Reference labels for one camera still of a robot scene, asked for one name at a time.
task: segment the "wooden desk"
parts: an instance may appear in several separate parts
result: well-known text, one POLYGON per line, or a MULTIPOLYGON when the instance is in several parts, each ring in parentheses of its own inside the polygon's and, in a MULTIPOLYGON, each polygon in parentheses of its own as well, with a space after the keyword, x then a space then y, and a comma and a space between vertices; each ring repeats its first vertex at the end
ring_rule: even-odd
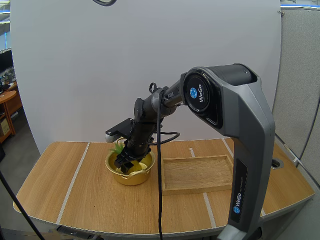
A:
POLYGON ((16 91, 6 91, 0 94, 0 104, 3 104, 0 109, 4 112, 4 114, 2 114, 0 116, 0 120, 2 118, 6 118, 6 121, 9 125, 9 131, 4 135, 4 136, 0 136, 0 143, 2 144, 4 140, 6 140, 6 138, 12 134, 15 135, 16 131, 14 128, 14 125, 12 124, 11 121, 11 115, 8 112, 8 102, 13 99, 15 96, 17 95, 16 91))
POLYGON ((13 82, 12 86, 9 87, 7 90, 5 90, 3 93, 6 93, 8 91, 16 91, 16 96, 14 96, 12 99, 10 99, 6 104, 8 108, 8 113, 11 116, 13 113, 15 113, 17 110, 22 108, 22 101, 20 98, 20 93, 18 89, 17 82, 13 82))
MULTIPOLYGON (((150 178, 137 186, 113 179, 105 158, 113 143, 54 142, 39 158, 17 197, 26 212, 45 222, 114 238, 158 238, 157 163, 150 178)), ((229 155, 230 138, 173 141, 161 146, 163 158, 229 155)), ((262 218, 274 218, 303 204, 314 191, 275 145, 284 167, 271 169, 262 218)), ((227 224, 231 190, 163 196, 164 237, 214 235, 227 224)))

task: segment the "wego logo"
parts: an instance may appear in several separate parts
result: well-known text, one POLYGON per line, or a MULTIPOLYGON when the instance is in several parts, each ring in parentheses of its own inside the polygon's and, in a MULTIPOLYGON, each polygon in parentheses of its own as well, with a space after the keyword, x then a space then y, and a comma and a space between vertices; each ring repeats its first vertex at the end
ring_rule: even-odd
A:
POLYGON ((203 99, 203 93, 202 93, 202 86, 201 86, 201 84, 199 84, 199 89, 198 89, 198 91, 199 91, 199 100, 200 100, 200 103, 202 103, 202 102, 204 101, 204 99, 203 99))

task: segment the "gray partition wall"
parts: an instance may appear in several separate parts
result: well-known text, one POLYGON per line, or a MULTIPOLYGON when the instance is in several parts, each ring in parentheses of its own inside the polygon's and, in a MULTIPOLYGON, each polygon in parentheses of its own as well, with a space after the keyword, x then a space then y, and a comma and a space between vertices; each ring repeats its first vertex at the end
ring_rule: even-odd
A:
POLYGON ((286 9, 281 20, 281 56, 273 105, 276 134, 302 157, 320 96, 320 12, 286 9))
POLYGON ((320 238, 320 8, 282 7, 281 57, 273 106, 276 134, 301 160, 315 196, 277 240, 320 238))

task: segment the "gold bowl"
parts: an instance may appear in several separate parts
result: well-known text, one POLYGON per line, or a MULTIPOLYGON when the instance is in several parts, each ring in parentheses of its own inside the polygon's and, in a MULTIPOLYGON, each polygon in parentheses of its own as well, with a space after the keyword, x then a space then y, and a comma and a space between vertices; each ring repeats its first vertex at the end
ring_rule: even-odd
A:
POLYGON ((151 151, 141 162, 132 161, 133 167, 127 173, 123 173, 115 166, 116 158, 117 154, 115 152, 109 152, 105 158, 105 165, 112 172, 117 182, 127 186, 139 185, 145 182, 149 178, 150 169, 156 161, 155 154, 151 151))

